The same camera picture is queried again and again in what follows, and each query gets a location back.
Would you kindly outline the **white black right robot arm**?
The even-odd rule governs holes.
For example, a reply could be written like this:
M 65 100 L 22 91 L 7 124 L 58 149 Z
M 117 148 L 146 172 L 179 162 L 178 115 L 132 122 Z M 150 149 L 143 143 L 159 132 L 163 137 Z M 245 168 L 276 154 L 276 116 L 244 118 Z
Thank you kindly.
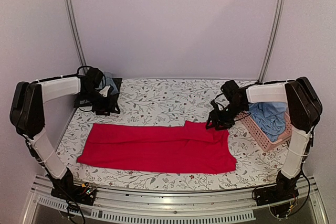
M 314 129 L 322 114 L 322 103 L 306 77 L 296 80 L 255 83 L 239 87 L 234 80 L 221 86 L 221 94 L 228 105 L 223 107 L 211 101 L 213 110 L 209 113 L 207 129 L 226 130 L 235 124 L 238 114 L 248 111 L 249 105 L 262 102 L 285 103 L 291 124 L 288 154 L 277 175 L 276 186 L 271 196 L 276 201 L 284 200 L 291 194 L 297 180 L 303 174 L 303 163 L 313 145 Z

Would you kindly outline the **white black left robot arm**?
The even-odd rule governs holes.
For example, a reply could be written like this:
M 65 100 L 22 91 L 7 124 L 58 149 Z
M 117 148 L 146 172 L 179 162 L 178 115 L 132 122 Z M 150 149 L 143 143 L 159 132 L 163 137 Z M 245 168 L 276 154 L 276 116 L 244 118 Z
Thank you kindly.
M 9 119 L 24 138 L 31 156 L 46 171 L 53 186 L 67 200 L 78 195 L 70 169 L 58 157 L 47 132 L 46 105 L 68 96 L 75 97 L 76 109 L 89 106 L 96 115 L 119 114 L 118 98 L 122 79 L 108 77 L 92 66 L 81 66 L 73 74 L 60 75 L 16 85 Z

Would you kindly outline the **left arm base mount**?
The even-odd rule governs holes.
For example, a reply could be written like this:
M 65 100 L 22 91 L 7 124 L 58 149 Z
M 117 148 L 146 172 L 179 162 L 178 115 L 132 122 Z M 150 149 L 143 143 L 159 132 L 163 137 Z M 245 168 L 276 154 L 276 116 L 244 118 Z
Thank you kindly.
M 61 180 L 53 180 L 53 189 L 51 195 L 53 197 L 93 206 L 96 199 L 96 188 L 89 186 L 87 183 L 83 185 L 75 185 L 73 182 L 62 182 Z

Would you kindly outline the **red t-shirt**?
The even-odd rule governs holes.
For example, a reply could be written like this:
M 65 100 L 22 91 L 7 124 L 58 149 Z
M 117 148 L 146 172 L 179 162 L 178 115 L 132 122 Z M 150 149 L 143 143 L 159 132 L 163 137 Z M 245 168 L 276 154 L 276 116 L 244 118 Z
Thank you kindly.
M 182 126 L 94 124 L 77 163 L 153 173 L 221 174 L 236 170 L 229 132 L 205 123 Z

